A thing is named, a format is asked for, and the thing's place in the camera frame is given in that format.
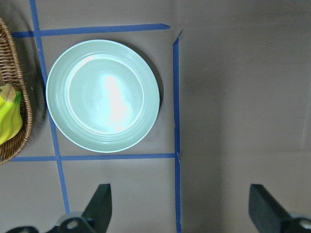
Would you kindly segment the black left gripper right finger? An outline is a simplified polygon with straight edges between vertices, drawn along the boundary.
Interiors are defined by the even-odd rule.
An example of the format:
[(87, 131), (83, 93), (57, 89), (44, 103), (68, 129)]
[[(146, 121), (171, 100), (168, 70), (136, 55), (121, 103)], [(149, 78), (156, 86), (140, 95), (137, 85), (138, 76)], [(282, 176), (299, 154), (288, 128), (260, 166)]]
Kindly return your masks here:
[(259, 233), (294, 233), (294, 219), (261, 184), (251, 184), (249, 216)]

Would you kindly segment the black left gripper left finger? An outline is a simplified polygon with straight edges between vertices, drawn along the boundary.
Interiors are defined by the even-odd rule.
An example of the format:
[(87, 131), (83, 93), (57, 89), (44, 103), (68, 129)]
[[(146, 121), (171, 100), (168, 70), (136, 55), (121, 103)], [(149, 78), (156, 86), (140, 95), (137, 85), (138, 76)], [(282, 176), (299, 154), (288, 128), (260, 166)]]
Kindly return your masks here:
[(93, 230), (105, 233), (112, 217), (112, 196), (110, 184), (100, 184), (82, 213)]

